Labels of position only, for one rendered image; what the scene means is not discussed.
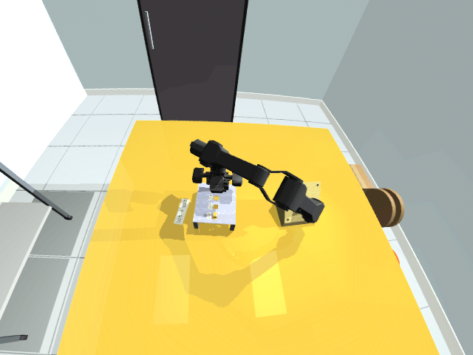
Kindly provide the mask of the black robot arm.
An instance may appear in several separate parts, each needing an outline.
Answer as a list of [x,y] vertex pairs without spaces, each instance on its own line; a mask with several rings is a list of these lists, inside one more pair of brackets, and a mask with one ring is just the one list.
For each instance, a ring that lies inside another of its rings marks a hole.
[[[260,164],[254,165],[241,158],[231,155],[229,151],[223,148],[223,145],[215,140],[209,140],[207,143],[196,139],[190,144],[190,152],[199,159],[199,164],[206,168],[214,170],[227,170],[248,180],[248,183],[259,188],[265,199],[273,205],[288,212],[298,213],[307,223],[317,223],[324,209],[322,201],[311,198],[306,195],[307,187],[303,180],[288,171],[272,171]],[[284,178],[273,198],[269,198],[267,192],[263,189],[271,173],[282,173]],[[287,175],[287,176],[286,176]],[[229,190],[229,181],[225,175],[209,175],[210,192],[223,193]],[[274,203],[274,201],[276,203]]]

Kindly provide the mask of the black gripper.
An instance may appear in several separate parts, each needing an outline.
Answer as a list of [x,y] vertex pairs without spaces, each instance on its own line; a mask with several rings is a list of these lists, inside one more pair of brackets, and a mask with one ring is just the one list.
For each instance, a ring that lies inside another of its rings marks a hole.
[[225,179],[227,181],[232,180],[232,186],[241,186],[242,185],[242,177],[235,174],[235,173],[233,173],[233,172],[232,172],[232,175],[229,175],[229,172],[226,171],[226,168],[224,168],[223,170],[219,170],[219,171],[210,168],[210,172],[205,172],[205,173],[203,173],[203,171],[204,171],[204,168],[194,167],[194,172],[193,172],[193,176],[192,176],[192,182],[193,183],[202,183],[203,178],[206,178],[206,184],[210,185],[209,175],[211,173],[211,174],[214,174],[216,176],[225,175]]

